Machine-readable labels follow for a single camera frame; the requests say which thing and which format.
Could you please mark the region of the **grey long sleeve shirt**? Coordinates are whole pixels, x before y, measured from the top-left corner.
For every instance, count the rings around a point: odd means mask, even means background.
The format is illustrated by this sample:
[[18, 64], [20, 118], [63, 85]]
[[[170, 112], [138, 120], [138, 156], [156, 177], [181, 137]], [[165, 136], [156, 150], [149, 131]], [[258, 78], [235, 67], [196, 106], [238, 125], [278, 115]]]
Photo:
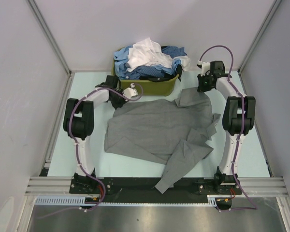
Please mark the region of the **grey long sleeve shirt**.
[[216, 134], [220, 116], [195, 87], [173, 101], [127, 103], [108, 121], [104, 150], [163, 164], [155, 188], [164, 193], [213, 151], [206, 142]]

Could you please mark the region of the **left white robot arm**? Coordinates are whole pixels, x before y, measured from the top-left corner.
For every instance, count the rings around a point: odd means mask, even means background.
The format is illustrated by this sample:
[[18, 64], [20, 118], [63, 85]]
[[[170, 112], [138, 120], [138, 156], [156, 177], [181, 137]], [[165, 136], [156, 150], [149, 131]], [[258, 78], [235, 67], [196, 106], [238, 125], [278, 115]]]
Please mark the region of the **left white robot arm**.
[[88, 176], [95, 177], [89, 146], [94, 130], [94, 109], [107, 102], [114, 108], [119, 108], [127, 102], [120, 80], [112, 75], [108, 75], [92, 93], [81, 99], [69, 98], [66, 102], [63, 129], [74, 142], [77, 162], [74, 176], [84, 176], [80, 187], [86, 193], [94, 192], [97, 187], [97, 181]]

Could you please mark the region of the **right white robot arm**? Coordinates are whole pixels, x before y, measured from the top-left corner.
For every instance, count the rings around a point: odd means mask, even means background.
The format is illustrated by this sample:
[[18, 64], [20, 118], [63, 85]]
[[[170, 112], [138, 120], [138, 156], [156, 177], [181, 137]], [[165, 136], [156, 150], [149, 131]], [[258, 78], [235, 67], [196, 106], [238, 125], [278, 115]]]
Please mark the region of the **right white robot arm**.
[[225, 73], [222, 61], [198, 61], [201, 69], [198, 77], [198, 91], [219, 91], [226, 100], [222, 126], [226, 132], [226, 142], [222, 160], [214, 175], [213, 188], [219, 194], [226, 193], [231, 185], [236, 185], [237, 163], [242, 143], [254, 127], [256, 99], [242, 93]]

